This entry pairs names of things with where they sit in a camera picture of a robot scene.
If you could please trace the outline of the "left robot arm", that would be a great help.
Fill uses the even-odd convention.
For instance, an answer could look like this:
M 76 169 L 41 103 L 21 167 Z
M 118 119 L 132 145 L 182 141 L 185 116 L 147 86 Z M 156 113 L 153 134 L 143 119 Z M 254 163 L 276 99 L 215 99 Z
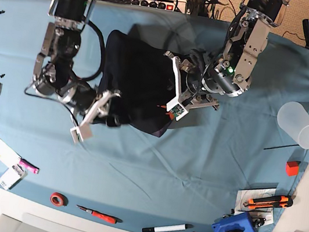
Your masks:
M 191 109 L 219 108 L 214 94 L 237 97 L 248 90 L 251 74 L 268 34 L 282 24 L 291 0 L 242 0 L 240 11 L 231 21 L 224 45 L 204 60 L 192 50 L 187 59 L 165 52 L 171 59 L 175 96 L 166 104 L 170 118 L 182 119 Z

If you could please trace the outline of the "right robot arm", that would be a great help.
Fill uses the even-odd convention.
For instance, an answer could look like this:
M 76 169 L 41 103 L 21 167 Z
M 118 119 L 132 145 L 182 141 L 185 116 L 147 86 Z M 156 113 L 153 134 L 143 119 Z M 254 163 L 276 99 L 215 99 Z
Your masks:
M 32 82 L 24 89 L 30 97 L 48 99 L 66 108 L 73 122 L 70 129 L 75 143 L 91 138 L 90 125 L 96 119 L 106 119 L 110 101 L 121 96 L 119 90 L 99 91 L 89 82 L 103 72 L 101 63 L 88 77 L 73 71 L 81 48 L 81 34 L 89 26 L 97 34 L 101 57 L 105 56 L 104 37 L 90 16 L 98 0 L 52 0 L 49 15 L 55 21 L 48 24 L 42 48 L 34 65 Z

